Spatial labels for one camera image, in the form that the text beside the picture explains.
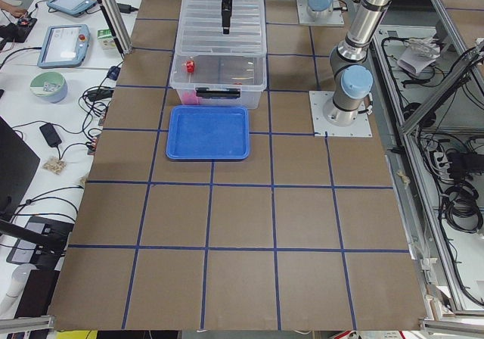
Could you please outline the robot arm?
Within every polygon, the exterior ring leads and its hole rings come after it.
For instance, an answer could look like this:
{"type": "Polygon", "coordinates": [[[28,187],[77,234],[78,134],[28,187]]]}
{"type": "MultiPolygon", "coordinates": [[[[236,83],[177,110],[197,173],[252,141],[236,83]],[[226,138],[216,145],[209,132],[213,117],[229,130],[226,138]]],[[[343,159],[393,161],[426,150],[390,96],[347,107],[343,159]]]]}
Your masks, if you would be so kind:
{"type": "Polygon", "coordinates": [[[345,39],[330,54],[336,91],[324,105],[323,114],[335,126],[353,124],[360,104],[371,91],[373,76],[361,63],[391,1],[361,0],[345,39]]]}

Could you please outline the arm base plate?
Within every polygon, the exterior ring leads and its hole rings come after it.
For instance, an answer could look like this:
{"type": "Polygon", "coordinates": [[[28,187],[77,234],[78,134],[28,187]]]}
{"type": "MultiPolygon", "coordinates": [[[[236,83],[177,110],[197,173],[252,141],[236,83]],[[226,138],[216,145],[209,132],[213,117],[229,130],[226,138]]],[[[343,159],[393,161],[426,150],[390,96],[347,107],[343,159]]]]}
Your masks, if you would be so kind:
{"type": "Polygon", "coordinates": [[[314,11],[308,0],[296,0],[299,24],[303,26],[343,27],[344,19],[341,3],[333,0],[333,5],[323,11],[314,11]]]}
{"type": "Polygon", "coordinates": [[[316,137],[371,138],[372,131],[364,101],[357,110],[339,110],[332,91],[310,91],[309,104],[316,137]]]}

